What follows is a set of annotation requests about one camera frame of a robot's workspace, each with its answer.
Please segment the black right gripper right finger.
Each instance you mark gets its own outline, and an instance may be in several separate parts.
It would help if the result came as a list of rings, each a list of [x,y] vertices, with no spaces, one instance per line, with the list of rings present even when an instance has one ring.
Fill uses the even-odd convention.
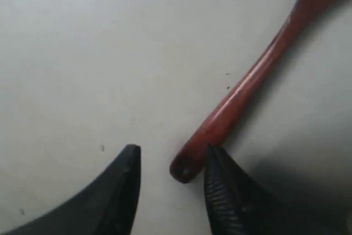
[[[280,201],[222,147],[206,148],[203,190],[212,234],[351,233],[345,217],[321,217]]]

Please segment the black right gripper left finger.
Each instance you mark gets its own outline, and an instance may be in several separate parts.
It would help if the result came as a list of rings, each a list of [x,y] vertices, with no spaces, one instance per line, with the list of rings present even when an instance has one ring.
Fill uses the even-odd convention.
[[[126,145],[87,187],[8,234],[131,234],[141,186],[141,147]]]

